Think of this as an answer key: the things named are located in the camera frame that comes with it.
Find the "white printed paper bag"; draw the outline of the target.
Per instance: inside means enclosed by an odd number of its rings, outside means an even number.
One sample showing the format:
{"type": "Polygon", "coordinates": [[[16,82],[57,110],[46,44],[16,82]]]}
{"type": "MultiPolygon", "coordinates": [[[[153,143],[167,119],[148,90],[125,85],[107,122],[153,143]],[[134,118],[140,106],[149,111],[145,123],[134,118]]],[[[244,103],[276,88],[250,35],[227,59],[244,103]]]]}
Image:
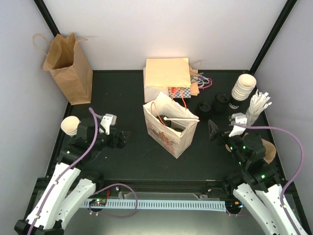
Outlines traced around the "white printed paper bag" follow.
{"type": "Polygon", "coordinates": [[[175,158],[178,158],[192,143],[198,122],[172,121],[171,128],[164,126],[157,119],[164,115],[168,118],[197,118],[189,109],[182,107],[169,96],[160,92],[157,98],[143,105],[148,134],[175,158]],[[182,133],[173,128],[182,128],[182,133]]]}

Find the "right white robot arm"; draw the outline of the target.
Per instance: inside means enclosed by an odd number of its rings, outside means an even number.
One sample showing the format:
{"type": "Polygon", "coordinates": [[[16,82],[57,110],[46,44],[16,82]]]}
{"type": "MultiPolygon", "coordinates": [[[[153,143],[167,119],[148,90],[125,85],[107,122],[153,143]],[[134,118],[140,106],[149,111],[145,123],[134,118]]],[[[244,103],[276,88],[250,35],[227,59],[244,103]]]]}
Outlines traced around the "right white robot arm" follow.
{"type": "Polygon", "coordinates": [[[225,196],[235,197],[250,212],[267,235],[305,235],[285,197],[276,171],[265,161],[266,148],[261,136],[246,134],[244,122],[232,121],[232,131],[222,131],[209,120],[209,138],[229,147],[240,170],[225,178],[225,196]]]}

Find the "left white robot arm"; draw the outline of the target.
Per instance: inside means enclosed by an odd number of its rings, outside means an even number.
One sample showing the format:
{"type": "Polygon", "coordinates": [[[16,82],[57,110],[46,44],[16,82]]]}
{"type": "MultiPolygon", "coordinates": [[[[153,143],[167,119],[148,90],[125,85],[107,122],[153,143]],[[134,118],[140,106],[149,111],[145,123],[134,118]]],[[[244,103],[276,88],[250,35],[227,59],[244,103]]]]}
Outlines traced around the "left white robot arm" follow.
{"type": "Polygon", "coordinates": [[[118,131],[116,116],[106,114],[80,120],[69,116],[61,130],[70,136],[60,151],[58,162],[44,193],[33,211],[18,220],[14,230],[19,235],[62,235],[82,203],[105,190],[100,173],[82,172],[85,164],[98,156],[102,149],[122,149],[130,132],[118,131]]]}

